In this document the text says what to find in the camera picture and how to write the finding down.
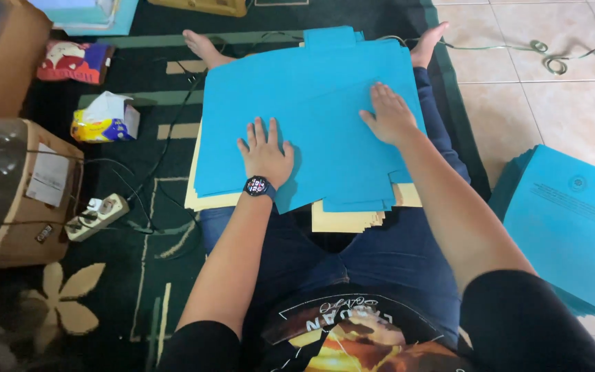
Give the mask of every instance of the red package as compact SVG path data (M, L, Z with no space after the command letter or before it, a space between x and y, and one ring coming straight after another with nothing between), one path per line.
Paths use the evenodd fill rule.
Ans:
M36 75L45 81L77 80L100 85L111 63L114 47L108 44L78 44L50 40L45 60Z

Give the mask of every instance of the snack bag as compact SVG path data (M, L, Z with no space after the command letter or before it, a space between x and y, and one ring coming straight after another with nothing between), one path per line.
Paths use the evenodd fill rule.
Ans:
M137 139L139 112L125 103L127 99L104 92L87 108L75 111L70 135L91 144Z
M78 44L50 40L45 60L36 75L45 81L73 79L100 85L111 63L114 47L108 44Z

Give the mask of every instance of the hand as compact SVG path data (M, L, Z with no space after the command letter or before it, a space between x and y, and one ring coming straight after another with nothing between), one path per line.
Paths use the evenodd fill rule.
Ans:
M279 150L277 140L277 120L270 119L268 140L265 139L263 125L260 118L254 119L254 124L247 124L247 143L238 138L238 148L244 159L244 170L247 177L255 175L266 177L276 189L285 184L293 172L293 146L289 141L284 141L284 153Z
M396 146L409 136L410 129L417 128L415 116L403 98L383 83L371 87L371 103L376 117L365 110L361 110L359 116L379 140Z

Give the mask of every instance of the beige flower pattern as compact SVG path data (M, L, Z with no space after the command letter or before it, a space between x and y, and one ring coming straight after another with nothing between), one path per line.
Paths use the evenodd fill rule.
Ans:
M29 291L28 298L45 302L49 311L34 343L37 352L43 352L59 333L59 324L71 335L83 335L98 326L98 318L76 299L95 288L103 274L104 263L84 267L63 284L63 268L58 262L45 266L43 292Z

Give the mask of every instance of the black t-shirt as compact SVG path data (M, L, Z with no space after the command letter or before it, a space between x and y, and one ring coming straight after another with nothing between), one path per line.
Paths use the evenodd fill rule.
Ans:
M522 271L493 271L467 286L461 327L471 348L391 293L336 285L264 315L258 340L241 345L218 322L179 329L158 371L595 371L595 341L552 292ZM250 369L245 363L244 369Z

